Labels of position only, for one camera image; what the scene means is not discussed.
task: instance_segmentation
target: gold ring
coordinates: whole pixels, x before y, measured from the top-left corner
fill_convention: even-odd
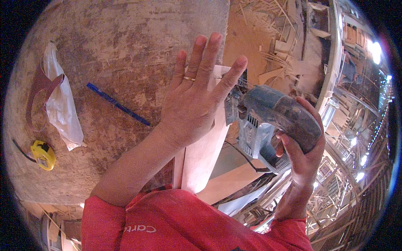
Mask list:
[[[191,78],[191,77],[187,77],[187,76],[184,76],[183,78],[184,78],[185,80],[191,80],[191,81],[193,81],[193,82],[195,81],[195,78]]]

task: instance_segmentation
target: right hand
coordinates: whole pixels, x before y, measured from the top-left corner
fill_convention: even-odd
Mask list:
[[[276,137],[280,139],[282,143],[277,145],[277,156],[282,156],[285,150],[292,164],[291,174],[293,181],[299,186],[312,186],[317,177],[318,166],[324,154],[326,144],[324,127],[322,125],[321,116],[308,101],[302,97],[296,97],[296,101],[317,120],[321,127],[322,134],[314,148],[309,153],[303,154],[299,144],[294,139],[283,131],[279,131]]]
[[[217,109],[223,105],[226,96],[247,66],[247,58],[240,56],[219,84],[208,91],[209,77],[221,47],[222,35],[212,33],[203,55],[206,43],[205,36],[195,39],[186,72],[187,55],[185,51],[179,51],[174,76],[162,107],[161,122],[157,127],[178,149],[196,142],[209,132]],[[184,76],[196,80],[186,80],[183,79]]]

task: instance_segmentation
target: tape measure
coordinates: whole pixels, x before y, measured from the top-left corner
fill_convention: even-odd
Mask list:
[[[36,162],[41,168],[46,171],[50,171],[53,169],[54,164],[56,163],[56,155],[54,154],[53,149],[45,142],[40,140],[35,140],[33,145],[31,146],[31,151],[33,154],[33,159],[26,155],[22,149],[18,146],[15,139],[12,140],[15,146],[20,150],[20,152],[30,161]]]

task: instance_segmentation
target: plastic bag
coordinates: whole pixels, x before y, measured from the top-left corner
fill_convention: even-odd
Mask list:
[[[56,46],[53,43],[48,43],[43,55],[45,75],[52,81],[58,75],[64,73],[57,62],[56,51]],[[67,76],[65,76],[63,83],[53,91],[47,100],[46,113],[49,122],[57,128],[69,151],[82,145],[84,135],[78,121],[73,94]]]

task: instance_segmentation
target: blue pencil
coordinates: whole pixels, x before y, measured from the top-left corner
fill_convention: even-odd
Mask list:
[[[101,90],[99,90],[96,86],[94,86],[91,83],[88,83],[86,85],[89,89],[91,89],[92,91],[96,92],[97,94],[99,94],[102,98],[106,99],[107,101],[109,101],[110,103],[112,103],[115,107],[117,107],[118,109],[124,111],[125,113],[127,113],[128,115],[130,115],[131,117],[135,118],[136,120],[138,120],[139,122],[150,126],[151,124],[146,121],[145,119],[141,118],[140,116],[138,116],[137,114],[135,114],[134,112],[130,111],[127,107],[122,106],[121,104],[119,104],[114,98],[110,97],[109,95],[107,95],[106,93],[102,92]]]

